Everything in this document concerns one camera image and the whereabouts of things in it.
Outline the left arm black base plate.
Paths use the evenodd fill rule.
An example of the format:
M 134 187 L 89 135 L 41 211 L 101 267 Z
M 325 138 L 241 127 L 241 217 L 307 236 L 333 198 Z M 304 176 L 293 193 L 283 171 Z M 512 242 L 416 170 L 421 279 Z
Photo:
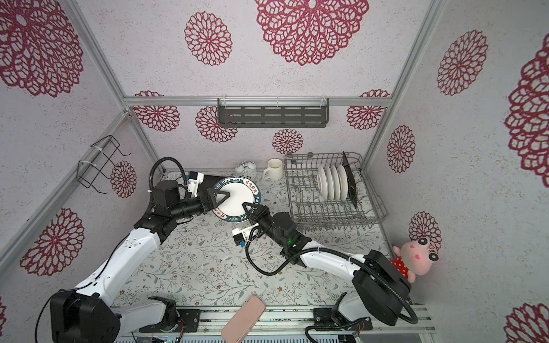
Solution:
M 139 333 L 195 333 L 198 331 L 201 310 L 178 309 L 176 320 L 173 325 L 152 324 L 138 329 Z

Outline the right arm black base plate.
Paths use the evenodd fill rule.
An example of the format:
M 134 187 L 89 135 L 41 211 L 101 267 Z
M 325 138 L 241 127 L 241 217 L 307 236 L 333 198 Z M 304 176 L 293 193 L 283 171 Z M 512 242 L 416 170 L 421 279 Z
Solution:
M 321 331 L 351 330 L 355 332 L 371 331 L 373 324 L 370 317 L 362 318 L 360 322 L 353 323 L 346 319 L 335 308 L 317 307 L 313 309 L 314 328 Z

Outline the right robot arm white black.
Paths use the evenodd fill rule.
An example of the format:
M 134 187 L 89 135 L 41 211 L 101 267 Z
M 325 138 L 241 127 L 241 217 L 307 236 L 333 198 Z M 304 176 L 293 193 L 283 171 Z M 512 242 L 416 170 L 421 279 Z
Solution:
M 409 303 L 411 284 L 387 257 L 377 250 L 366 255 L 350 254 L 326 247 L 299 231 L 287 212 L 272 215 L 262 204 L 244 202 L 242 208 L 251 224 L 244 246 L 247 261 L 260 274 L 275 276 L 289 264 L 317 269 L 353 284 L 356 296 L 343 294 L 335 307 L 336 315 L 355 325 L 363 317 L 374 317 L 389 326 L 398 320 L 417 324 L 418 316 Z M 269 237 L 282 248 L 284 262 L 271 272 L 261 269 L 250 256 L 251 244 Z

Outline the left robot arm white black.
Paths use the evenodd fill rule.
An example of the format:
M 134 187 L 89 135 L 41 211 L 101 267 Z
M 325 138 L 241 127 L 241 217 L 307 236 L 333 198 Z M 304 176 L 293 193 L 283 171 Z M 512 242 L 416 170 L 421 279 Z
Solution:
M 138 266 L 174 231 L 178 220 L 216 209 L 230 193 L 208 189 L 195 197 L 181 197 L 185 184 L 164 180 L 150 185 L 150 203 L 134 229 L 95 272 L 71 290 L 49 300 L 54 342 L 114 342 L 121 334 L 147 326 L 172 331 L 180 316 L 173 300 L 155 296 L 127 307 L 112 303 Z

